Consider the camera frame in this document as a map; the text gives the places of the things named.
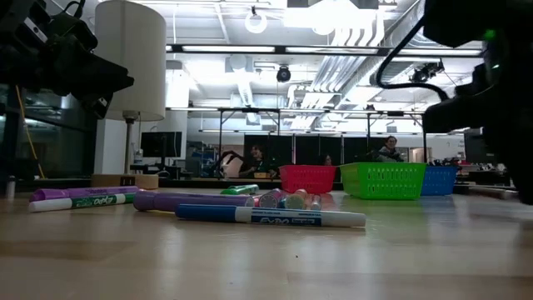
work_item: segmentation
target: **blue basket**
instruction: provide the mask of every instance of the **blue basket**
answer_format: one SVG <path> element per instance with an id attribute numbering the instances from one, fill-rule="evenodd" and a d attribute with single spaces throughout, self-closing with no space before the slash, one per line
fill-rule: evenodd
<path id="1" fill-rule="evenodd" d="M 445 196 L 453 193 L 457 167 L 426 167 L 421 196 Z"/>

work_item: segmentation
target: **person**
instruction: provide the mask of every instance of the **person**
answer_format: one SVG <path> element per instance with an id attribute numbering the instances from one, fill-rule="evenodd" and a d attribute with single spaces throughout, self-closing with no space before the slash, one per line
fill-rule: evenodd
<path id="1" fill-rule="evenodd" d="M 267 170 L 270 173 L 271 177 L 276 176 L 276 171 L 268 168 L 265 163 L 265 158 L 263 157 L 263 147 L 260 145 L 253 145 L 252 150 L 250 151 L 252 155 L 252 160 L 249 163 L 243 162 L 241 169 L 239 170 L 240 178 L 254 178 L 253 173 L 255 172 L 264 172 Z"/>
<path id="2" fill-rule="evenodd" d="M 389 136 L 385 140 L 385 146 L 383 146 L 377 153 L 377 161 L 382 163 L 403 163 L 403 159 L 400 157 L 400 153 L 396 150 L 395 137 Z"/>
<path id="3" fill-rule="evenodd" d="M 318 157 L 318 164 L 320 166 L 331 166 L 331 156 L 329 154 L 322 154 Z"/>

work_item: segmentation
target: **green light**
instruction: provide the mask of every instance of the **green light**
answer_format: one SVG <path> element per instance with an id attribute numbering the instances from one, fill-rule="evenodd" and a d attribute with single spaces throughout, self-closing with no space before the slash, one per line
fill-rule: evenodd
<path id="1" fill-rule="evenodd" d="M 496 38 L 496 30 L 493 30 L 493 29 L 487 29 L 485 31 L 485 34 L 483 34 L 483 38 L 486 40 L 486 41 L 490 41 L 490 40 L 493 40 Z"/>

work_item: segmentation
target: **desk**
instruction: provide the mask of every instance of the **desk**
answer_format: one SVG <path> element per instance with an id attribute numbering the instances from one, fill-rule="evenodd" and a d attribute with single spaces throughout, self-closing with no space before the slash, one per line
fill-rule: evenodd
<path id="1" fill-rule="evenodd" d="M 366 213 L 366 230 L 179 221 L 131 204 L 30 215 L 26 196 L 0 199 L 0 299 L 533 298 L 533 207 L 343 192 L 331 205 Z"/>

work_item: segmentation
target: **plastic basket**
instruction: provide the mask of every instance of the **plastic basket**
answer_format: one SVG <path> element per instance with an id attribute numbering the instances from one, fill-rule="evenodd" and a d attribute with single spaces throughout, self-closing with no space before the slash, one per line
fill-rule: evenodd
<path id="1" fill-rule="evenodd" d="M 356 162 L 341 166 L 344 191 L 362 199 L 412 200 L 420 197 L 426 165 Z"/>
<path id="2" fill-rule="evenodd" d="M 427 167 L 422 196 L 445 196 L 453 193 L 457 167 Z"/>
<path id="3" fill-rule="evenodd" d="M 308 193 L 329 193 L 336 167 L 288 165 L 280 167 L 281 186 L 289 193 L 303 188 Z"/>

